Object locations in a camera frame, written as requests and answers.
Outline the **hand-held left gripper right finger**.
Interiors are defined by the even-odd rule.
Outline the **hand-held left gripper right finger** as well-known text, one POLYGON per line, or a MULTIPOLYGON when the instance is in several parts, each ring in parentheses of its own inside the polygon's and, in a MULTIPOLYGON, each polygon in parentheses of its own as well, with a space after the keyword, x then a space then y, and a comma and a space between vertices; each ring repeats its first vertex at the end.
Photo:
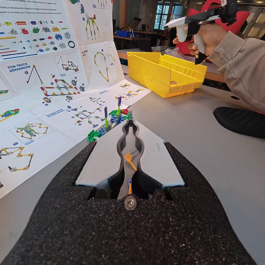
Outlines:
POLYGON ((136 182, 148 194, 157 189, 184 186, 185 182, 175 165, 165 141, 139 121, 134 121, 137 158, 136 182))

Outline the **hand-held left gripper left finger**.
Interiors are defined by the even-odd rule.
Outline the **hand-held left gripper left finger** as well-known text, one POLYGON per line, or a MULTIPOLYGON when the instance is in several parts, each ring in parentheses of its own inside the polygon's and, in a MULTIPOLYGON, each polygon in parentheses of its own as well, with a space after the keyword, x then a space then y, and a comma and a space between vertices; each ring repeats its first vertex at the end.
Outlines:
POLYGON ((96 188, 96 196, 118 196, 124 183, 124 158, 127 120, 100 137, 88 156, 75 185, 96 188))

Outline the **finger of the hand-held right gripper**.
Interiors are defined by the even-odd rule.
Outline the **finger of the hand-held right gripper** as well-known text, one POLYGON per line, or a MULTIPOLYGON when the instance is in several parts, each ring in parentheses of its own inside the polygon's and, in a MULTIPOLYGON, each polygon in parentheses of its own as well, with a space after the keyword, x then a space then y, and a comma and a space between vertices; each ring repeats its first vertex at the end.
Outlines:
POLYGON ((203 21, 213 21, 216 19, 221 19, 222 22, 227 22, 225 16, 221 15, 223 7, 216 7, 206 10, 202 13, 187 16, 185 22, 203 22, 203 21))
POLYGON ((164 29, 180 27, 181 25, 188 24, 189 30, 199 30, 201 26, 200 22, 210 22, 219 18, 219 15, 191 15, 169 21, 164 25, 164 29))

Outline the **colourful toy rod model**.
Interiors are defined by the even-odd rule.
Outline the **colourful toy rod model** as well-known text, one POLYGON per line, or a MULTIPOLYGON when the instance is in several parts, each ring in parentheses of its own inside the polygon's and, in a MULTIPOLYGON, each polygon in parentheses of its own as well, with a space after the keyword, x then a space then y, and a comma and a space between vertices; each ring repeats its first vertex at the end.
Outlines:
POLYGON ((122 97, 118 97, 118 109, 113 110, 110 113, 107 111, 107 107, 104 108, 105 113, 105 125, 101 127, 98 131, 92 130, 88 134, 88 142, 91 143, 93 141, 96 141, 103 135, 105 135, 107 132, 109 132, 111 129, 113 129, 116 125, 122 123, 125 120, 129 121, 129 126, 132 126, 133 124, 133 115, 132 111, 129 111, 128 109, 120 109, 121 108, 121 100, 122 97))

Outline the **person's right forearm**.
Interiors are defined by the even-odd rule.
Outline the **person's right forearm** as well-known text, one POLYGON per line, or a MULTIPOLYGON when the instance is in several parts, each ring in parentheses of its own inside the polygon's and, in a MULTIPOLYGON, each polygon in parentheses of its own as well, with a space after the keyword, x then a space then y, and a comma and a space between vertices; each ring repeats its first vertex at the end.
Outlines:
POLYGON ((219 67, 230 90, 265 114, 265 42, 228 32, 208 59, 219 67))

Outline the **person's right hand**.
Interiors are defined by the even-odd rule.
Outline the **person's right hand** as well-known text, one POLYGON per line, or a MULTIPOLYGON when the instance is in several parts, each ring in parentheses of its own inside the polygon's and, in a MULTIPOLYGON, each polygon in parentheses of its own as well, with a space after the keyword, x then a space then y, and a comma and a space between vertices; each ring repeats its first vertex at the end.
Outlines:
MULTIPOLYGON (((227 31, 222 28, 220 25, 213 24, 202 24, 198 33, 202 36, 202 39, 205 43, 205 55, 210 56, 215 48, 220 44, 223 38, 227 35, 227 31)), ((173 44, 180 43, 178 37, 173 40, 173 44)), ((199 54, 200 50, 197 48, 197 45, 194 42, 188 43, 188 49, 190 50, 191 55, 199 54)))

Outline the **red tote bag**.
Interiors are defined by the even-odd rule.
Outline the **red tote bag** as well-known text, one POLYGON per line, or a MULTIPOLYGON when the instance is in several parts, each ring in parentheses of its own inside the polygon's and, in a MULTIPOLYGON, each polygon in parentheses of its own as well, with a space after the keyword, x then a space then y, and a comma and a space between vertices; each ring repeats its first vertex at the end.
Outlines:
MULTIPOLYGON (((190 8, 188 11, 187 16, 190 15, 196 15, 199 13, 202 13, 206 10, 215 8, 215 7, 219 7, 219 5, 221 4, 221 0, 207 0, 204 5, 202 6, 201 11, 197 11, 194 8, 190 8)), ((221 19, 217 19, 215 20, 215 23, 220 25, 222 28, 224 28, 227 32, 231 31, 234 34, 237 34, 239 32, 243 32, 243 30, 245 29, 245 27, 247 26, 247 18, 249 17, 250 12, 248 11, 238 11, 237 15, 236 15, 236 19, 237 21, 235 23, 233 23, 230 26, 227 26, 226 23, 222 23, 221 19)), ((183 55, 189 55, 190 56, 190 52, 188 49, 188 42, 181 42, 175 45, 175 47, 179 48, 179 52, 183 55)))

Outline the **yellow plastic bin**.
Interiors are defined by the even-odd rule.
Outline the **yellow plastic bin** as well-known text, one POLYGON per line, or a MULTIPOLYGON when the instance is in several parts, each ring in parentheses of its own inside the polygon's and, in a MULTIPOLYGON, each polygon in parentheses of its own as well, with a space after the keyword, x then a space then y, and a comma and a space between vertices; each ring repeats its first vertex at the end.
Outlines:
POLYGON ((207 66, 154 52, 128 52, 128 75, 162 98, 193 92, 204 82, 207 66), (175 81, 179 85, 170 86, 175 81))

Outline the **white folded instruction booklet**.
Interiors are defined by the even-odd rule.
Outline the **white folded instruction booklet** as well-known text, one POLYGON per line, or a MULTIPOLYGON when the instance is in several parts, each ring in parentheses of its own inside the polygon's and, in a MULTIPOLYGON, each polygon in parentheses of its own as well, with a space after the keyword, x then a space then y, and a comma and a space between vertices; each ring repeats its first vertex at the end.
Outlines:
POLYGON ((3 198, 150 93, 125 80, 113 1, 0 1, 3 198))

